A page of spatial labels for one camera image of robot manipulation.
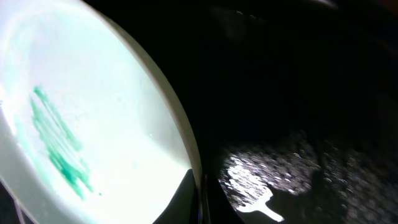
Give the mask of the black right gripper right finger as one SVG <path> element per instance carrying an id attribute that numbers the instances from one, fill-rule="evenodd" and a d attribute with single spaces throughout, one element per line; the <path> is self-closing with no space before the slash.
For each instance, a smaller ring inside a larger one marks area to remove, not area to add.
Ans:
<path id="1" fill-rule="evenodd" d="M 203 206 L 205 223 L 243 224 L 229 203 L 218 179 L 208 174 L 203 178 Z"/>

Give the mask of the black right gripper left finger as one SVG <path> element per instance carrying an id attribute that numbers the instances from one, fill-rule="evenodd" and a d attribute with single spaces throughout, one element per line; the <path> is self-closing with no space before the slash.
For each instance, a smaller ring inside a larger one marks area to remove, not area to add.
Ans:
<path id="1" fill-rule="evenodd" d="M 199 224 L 198 190 L 192 170 L 182 179 L 169 205 L 154 224 Z"/>

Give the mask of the mint green plate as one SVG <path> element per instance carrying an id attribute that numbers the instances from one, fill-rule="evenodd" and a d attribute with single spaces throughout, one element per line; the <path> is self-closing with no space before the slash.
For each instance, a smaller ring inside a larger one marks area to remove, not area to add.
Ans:
<path id="1" fill-rule="evenodd" d="M 1 185 L 21 223 L 154 223 L 201 159 L 164 73 L 83 1 L 1 1 Z"/>

